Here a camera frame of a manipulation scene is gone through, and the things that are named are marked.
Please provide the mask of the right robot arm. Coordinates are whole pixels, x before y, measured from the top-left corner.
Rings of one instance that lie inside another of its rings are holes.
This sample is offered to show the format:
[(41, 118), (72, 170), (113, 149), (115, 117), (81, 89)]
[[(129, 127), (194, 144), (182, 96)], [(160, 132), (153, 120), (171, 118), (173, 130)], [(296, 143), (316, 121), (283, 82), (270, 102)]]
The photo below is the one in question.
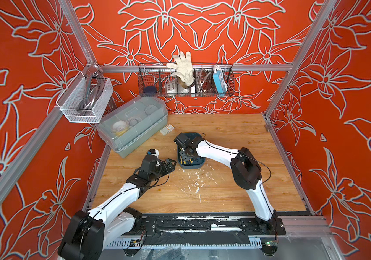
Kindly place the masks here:
[(248, 194), (257, 221), (265, 226), (266, 233), (274, 236), (286, 234), (283, 221), (272, 207), (264, 189), (261, 163), (254, 158), (249, 149), (243, 147), (236, 150), (215, 145), (208, 142), (200, 133), (193, 136), (189, 133), (180, 133), (174, 139), (174, 143), (183, 161), (201, 157), (229, 167), (236, 185)]

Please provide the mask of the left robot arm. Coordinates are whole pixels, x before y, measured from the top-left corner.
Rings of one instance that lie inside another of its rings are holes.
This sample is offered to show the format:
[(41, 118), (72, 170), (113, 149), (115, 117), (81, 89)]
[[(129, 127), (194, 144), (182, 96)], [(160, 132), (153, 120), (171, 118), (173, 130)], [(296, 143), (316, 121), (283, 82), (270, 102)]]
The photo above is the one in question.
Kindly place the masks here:
[(99, 259), (109, 243), (130, 232), (139, 222), (141, 213), (130, 205), (157, 186), (161, 177), (173, 172), (176, 164), (173, 159), (159, 159), (157, 150), (149, 150), (141, 166), (113, 196), (89, 211), (75, 213), (60, 243), (58, 255), (65, 260)]

